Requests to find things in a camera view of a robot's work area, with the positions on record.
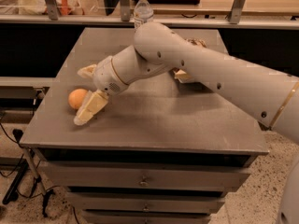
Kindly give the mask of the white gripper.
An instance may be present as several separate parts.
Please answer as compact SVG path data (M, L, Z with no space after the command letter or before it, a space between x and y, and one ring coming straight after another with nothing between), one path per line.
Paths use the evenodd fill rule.
M98 65L91 64L80 68L78 75L93 79L97 89L97 91L88 91L84 97L74 117L74 123L78 126L86 124L107 105L108 95L117 95L128 89L128 85L121 81L114 69L112 56L106 57Z

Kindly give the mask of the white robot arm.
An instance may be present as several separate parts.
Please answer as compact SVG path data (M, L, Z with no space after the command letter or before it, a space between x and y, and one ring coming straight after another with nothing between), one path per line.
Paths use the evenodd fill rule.
M272 131L299 143L299 78L197 46L159 22L135 30L134 43L98 64L78 70L93 81L74 123L86 124L108 97L174 68L190 75Z

